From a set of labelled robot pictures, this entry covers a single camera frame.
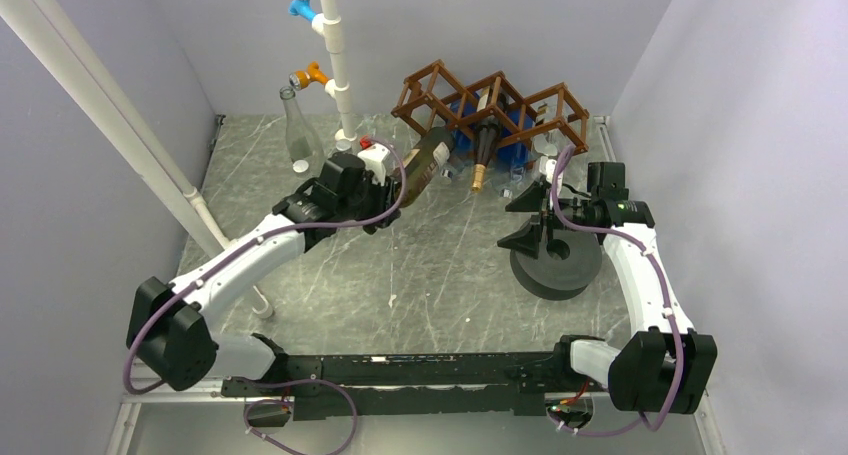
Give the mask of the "large clear bottle white stopper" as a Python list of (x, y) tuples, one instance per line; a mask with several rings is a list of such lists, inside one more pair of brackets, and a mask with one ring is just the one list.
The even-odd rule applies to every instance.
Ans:
[(342, 138), (335, 141), (334, 151), (332, 152), (330, 160), (333, 161), (341, 170), (350, 167), (354, 158), (353, 145), (350, 140)]

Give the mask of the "green bottle grey cap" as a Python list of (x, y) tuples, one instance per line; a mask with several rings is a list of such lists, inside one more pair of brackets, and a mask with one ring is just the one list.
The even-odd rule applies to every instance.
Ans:
[(401, 166), (392, 173), (397, 182), (401, 181), (402, 174), (406, 175), (406, 192), (401, 208), (415, 202), (434, 176), (441, 172), (454, 149), (455, 138), (443, 126), (431, 128), (421, 137), (402, 160)]

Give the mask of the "clear bottle dark label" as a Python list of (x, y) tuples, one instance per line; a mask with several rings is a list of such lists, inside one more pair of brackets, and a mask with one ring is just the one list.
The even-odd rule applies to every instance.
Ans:
[(296, 91), (291, 86), (284, 86), (279, 95), (286, 118), (284, 140), (291, 162), (293, 164), (296, 160), (307, 160), (310, 164), (307, 174), (315, 175), (320, 172), (325, 160), (319, 135), (302, 113), (296, 99)]

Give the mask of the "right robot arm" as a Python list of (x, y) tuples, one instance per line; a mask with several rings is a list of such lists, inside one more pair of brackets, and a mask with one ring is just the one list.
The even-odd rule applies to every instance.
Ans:
[(670, 286), (649, 207), (630, 199), (625, 167), (592, 162), (587, 191), (572, 198), (552, 158), (509, 212), (527, 212), (516, 232), (498, 241), (508, 250), (517, 281), (533, 295), (565, 301), (581, 294), (609, 258), (625, 299), (631, 335), (617, 349), (600, 337), (566, 335), (551, 363), (557, 386), (598, 383), (621, 411), (692, 414), (698, 408), (718, 350), (700, 334)]

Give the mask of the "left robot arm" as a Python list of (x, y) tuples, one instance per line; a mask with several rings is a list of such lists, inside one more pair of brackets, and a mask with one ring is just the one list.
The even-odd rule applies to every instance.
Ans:
[(262, 335), (215, 335), (211, 324), (252, 285), (339, 230), (373, 233), (389, 226), (411, 183), (405, 173), (386, 170), (402, 162), (383, 142), (356, 155), (336, 153), (319, 176), (223, 252), (169, 282), (143, 282), (128, 326), (125, 390), (141, 395), (166, 385), (183, 391), (209, 376), (235, 376), (261, 394), (279, 392), (288, 377), (283, 349)]

